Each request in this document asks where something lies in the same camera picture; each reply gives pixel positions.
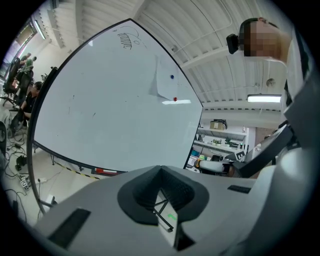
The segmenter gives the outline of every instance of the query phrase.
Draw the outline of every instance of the ceiling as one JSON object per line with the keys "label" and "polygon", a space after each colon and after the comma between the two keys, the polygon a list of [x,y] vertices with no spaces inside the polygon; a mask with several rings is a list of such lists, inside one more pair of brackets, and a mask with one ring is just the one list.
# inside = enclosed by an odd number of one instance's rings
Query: ceiling
{"label": "ceiling", "polygon": [[[248,94],[282,94],[286,67],[230,55],[226,37],[248,18],[264,17],[281,30],[292,25],[266,0],[63,0],[36,12],[51,44],[69,53],[99,31],[127,18],[147,29],[180,64],[203,104],[202,121],[274,128],[280,105],[248,103]],[[267,86],[273,78],[275,84]]]}

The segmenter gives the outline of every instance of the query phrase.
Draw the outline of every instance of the yellow black warning tape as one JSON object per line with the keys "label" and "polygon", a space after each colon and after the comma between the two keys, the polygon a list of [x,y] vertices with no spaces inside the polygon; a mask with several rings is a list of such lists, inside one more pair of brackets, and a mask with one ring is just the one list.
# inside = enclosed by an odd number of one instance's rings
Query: yellow black warning tape
{"label": "yellow black warning tape", "polygon": [[90,175],[88,175],[88,174],[83,174],[83,173],[78,172],[78,171],[76,171],[76,170],[72,170],[72,169],[70,169],[70,168],[68,168],[68,167],[63,166],[62,164],[60,164],[60,163],[58,163],[58,162],[56,162],[56,161],[54,161],[54,163],[56,163],[58,166],[61,166],[62,168],[65,168],[65,169],[67,169],[67,170],[69,170],[69,171],[71,171],[71,172],[73,172],[73,173],[80,174],[80,175],[82,175],[82,176],[86,176],[86,177],[91,178],[91,179],[100,180],[100,178],[98,178],[98,177],[90,176]]}

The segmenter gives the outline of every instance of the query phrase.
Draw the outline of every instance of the black chair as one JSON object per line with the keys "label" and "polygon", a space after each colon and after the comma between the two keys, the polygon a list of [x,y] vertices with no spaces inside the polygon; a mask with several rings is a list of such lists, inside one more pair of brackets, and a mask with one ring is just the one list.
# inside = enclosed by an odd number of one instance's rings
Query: black chair
{"label": "black chair", "polygon": [[10,90],[10,86],[15,80],[19,67],[20,67],[20,59],[16,58],[10,65],[8,77],[2,87],[5,93],[7,93],[7,91]]}
{"label": "black chair", "polygon": [[14,82],[15,77],[18,73],[19,66],[20,66],[19,58],[16,58],[10,65],[9,75],[2,87],[3,92],[7,94],[7,97],[0,97],[0,99],[5,100],[2,106],[4,106],[6,102],[10,102],[12,105],[14,105],[14,101],[10,99],[10,96],[12,96],[12,94],[14,95],[17,92],[17,89],[14,86],[12,86],[12,83]]}
{"label": "black chair", "polygon": [[13,97],[14,103],[20,106],[27,96],[29,85],[33,85],[34,72],[29,70],[27,73],[23,73],[18,88],[20,89],[19,94],[15,94]]}
{"label": "black chair", "polygon": [[11,85],[11,87],[7,89],[8,96],[4,98],[5,101],[2,105],[4,106],[6,102],[10,102],[13,105],[13,111],[18,111],[19,108],[17,108],[16,106],[20,106],[24,102],[27,96],[28,87],[32,83],[33,77],[34,72],[32,70],[23,72],[21,75],[20,83],[17,86],[17,88]]}

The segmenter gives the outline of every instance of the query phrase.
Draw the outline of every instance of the black rectangular slot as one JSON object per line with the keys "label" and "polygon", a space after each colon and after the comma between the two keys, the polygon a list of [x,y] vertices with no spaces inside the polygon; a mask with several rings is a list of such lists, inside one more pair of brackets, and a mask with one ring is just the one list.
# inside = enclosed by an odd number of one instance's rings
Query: black rectangular slot
{"label": "black rectangular slot", "polygon": [[49,240],[62,248],[67,248],[86,222],[90,211],[76,209],[71,215],[49,236]]}
{"label": "black rectangular slot", "polygon": [[251,188],[250,187],[245,187],[245,186],[231,185],[230,187],[228,187],[228,190],[249,194]]}

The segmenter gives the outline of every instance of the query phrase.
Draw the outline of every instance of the fluorescent light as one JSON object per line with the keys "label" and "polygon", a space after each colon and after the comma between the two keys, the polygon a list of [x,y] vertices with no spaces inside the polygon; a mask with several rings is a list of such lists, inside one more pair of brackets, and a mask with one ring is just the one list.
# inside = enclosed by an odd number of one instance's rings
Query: fluorescent light
{"label": "fluorescent light", "polygon": [[169,105],[169,104],[189,104],[191,103],[191,101],[189,99],[182,99],[182,100],[177,100],[177,101],[173,101],[173,100],[168,100],[168,101],[163,101],[162,104],[164,105]]}
{"label": "fluorescent light", "polygon": [[270,102],[280,103],[281,95],[275,94],[251,94],[248,95],[248,102]]}
{"label": "fluorescent light", "polygon": [[34,23],[35,23],[36,29],[38,30],[38,32],[42,36],[43,40],[45,40],[46,37],[45,37],[44,33],[42,32],[42,30],[40,29],[39,23],[38,23],[38,21],[36,19],[34,20]]}

